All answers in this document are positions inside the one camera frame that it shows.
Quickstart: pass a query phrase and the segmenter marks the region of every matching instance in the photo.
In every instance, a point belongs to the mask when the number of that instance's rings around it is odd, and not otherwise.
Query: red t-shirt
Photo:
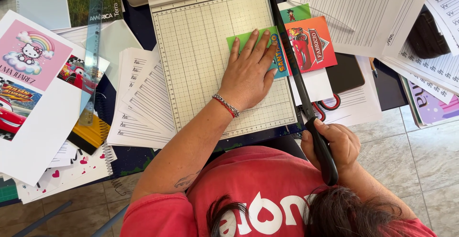
[[[246,205],[249,218],[230,211],[221,222],[222,236],[304,236],[306,199],[319,186],[324,182],[311,163],[264,146],[241,147],[206,166],[186,196],[151,194],[132,203],[120,236],[209,236],[206,212],[225,194]],[[410,237],[436,236],[419,219],[394,222],[393,227]]]

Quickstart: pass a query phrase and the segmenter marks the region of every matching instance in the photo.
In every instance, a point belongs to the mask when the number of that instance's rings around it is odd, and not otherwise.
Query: lightning mcqueen image
[[[311,57],[309,55],[308,38],[301,27],[288,29],[288,36],[291,46],[295,52],[296,62],[303,72],[312,67]]]
[[[83,67],[76,65],[65,64],[64,68],[60,71],[57,76],[61,80],[68,82],[85,92],[92,94],[97,86],[96,83],[91,81],[91,77],[84,72]]]
[[[26,118],[14,113],[8,98],[0,96],[0,130],[16,134]]]

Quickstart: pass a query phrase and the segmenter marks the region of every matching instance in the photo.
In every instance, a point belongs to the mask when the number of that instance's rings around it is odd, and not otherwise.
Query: rainbow image
[[[43,51],[52,52],[54,54],[54,44],[45,35],[37,31],[27,32],[32,40],[32,43],[39,45],[39,48]]]

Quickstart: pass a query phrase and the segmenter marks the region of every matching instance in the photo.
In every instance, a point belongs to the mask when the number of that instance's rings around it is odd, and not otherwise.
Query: hand
[[[236,37],[222,78],[222,86],[218,91],[227,103],[240,112],[254,107],[263,100],[277,73],[277,69],[267,71],[274,59],[277,42],[273,42],[265,53],[271,36],[271,33],[266,30],[254,49],[258,35],[258,29],[255,29],[240,55],[238,55],[240,41]]]
[[[325,124],[318,118],[314,121],[317,131],[322,134],[329,142],[331,154],[335,161],[338,175],[342,176],[348,172],[352,172],[359,164],[357,156],[360,152],[360,140],[350,129],[341,124]],[[306,158],[320,170],[320,164],[317,161],[314,153],[314,145],[312,135],[309,131],[303,131],[301,139],[301,149]]]

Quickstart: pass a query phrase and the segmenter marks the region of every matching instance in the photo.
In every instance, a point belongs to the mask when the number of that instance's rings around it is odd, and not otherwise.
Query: silver chain bracelet
[[[225,105],[228,109],[230,109],[234,113],[234,117],[236,118],[239,117],[240,115],[239,111],[234,106],[227,103],[219,94],[213,95],[212,98],[219,100],[223,105]]]

